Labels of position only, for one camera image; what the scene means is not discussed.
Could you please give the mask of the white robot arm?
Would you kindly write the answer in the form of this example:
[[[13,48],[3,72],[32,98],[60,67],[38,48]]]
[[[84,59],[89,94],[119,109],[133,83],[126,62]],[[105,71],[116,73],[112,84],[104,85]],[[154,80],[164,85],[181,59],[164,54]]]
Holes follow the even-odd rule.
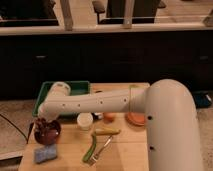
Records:
[[[38,116],[52,121],[61,114],[96,112],[146,116],[149,171],[204,171],[196,106],[182,83],[163,79],[147,88],[50,94],[39,106]]]

